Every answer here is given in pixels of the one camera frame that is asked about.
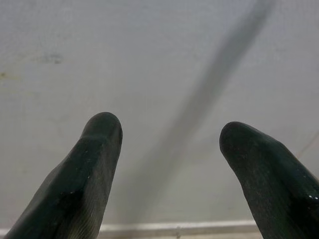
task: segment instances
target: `baseboard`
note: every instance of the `baseboard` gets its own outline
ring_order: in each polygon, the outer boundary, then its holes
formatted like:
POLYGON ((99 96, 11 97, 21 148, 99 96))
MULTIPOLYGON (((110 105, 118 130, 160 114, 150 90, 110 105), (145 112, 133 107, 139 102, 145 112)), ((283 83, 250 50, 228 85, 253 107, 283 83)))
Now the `baseboard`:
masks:
MULTIPOLYGON (((8 229, 0 229, 0 239, 8 229)), ((207 234, 245 234, 256 233, 258 228, 254 221, 222 221, 198 223, 152 223, 131 225, 102 224, 99 239, 108 238, 145 238, 177 237, 207 234)))

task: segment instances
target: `gray surface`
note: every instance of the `gray surface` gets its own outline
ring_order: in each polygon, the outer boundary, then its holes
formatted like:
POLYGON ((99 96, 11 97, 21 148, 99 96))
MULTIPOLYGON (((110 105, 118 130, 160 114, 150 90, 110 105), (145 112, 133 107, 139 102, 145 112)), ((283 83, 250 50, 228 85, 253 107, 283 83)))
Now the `gray surface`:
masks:
MULTIPOLYGON (((147 184, 123 185, 164 134, 223 37, 247 12, 242 0, 0 1, 0 228, 10 227, 86 121, 109 111, 124 139, 105 223, 147 184)), ((281 0, 222 97, 140 222, 250 219, 218 146, 239 120, 299 154, 319 130, 319 1, 281 0)), ((301 160, 315 175, 319 141, 301 160)))

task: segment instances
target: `white wall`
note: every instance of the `white wall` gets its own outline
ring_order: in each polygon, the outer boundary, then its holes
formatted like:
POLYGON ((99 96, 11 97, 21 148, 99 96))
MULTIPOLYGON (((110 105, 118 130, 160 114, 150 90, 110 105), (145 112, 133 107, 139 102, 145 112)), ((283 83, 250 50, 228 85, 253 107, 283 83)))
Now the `white wall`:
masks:
MULTIPOLYGON (((317 0, 278 1, 182 159, 173 168, 163 159, 158 178, 137 176, 250 3, 0 1, 0 228, 13 225, 101 111, 116 114, 124 131, 105 223, 250 219, 219 133, 243 121, 295 154, 316 135, 317 0)), ((316 139, 301 155, 315 175, 318 146, 316 139)))

